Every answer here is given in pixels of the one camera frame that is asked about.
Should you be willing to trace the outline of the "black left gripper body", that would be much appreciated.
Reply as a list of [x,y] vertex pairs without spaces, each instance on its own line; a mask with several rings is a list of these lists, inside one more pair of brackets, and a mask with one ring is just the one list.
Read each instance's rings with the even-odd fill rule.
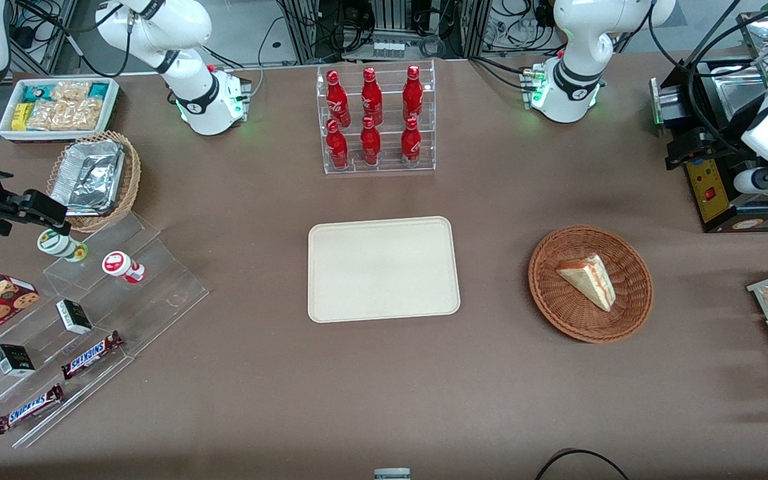
[[731,135],[719,129],[691,129],[691,133],[694,139],[691,164],[700,165],[706,160],[721,159],[728,168],[756,167],[756,155],[740,146]]

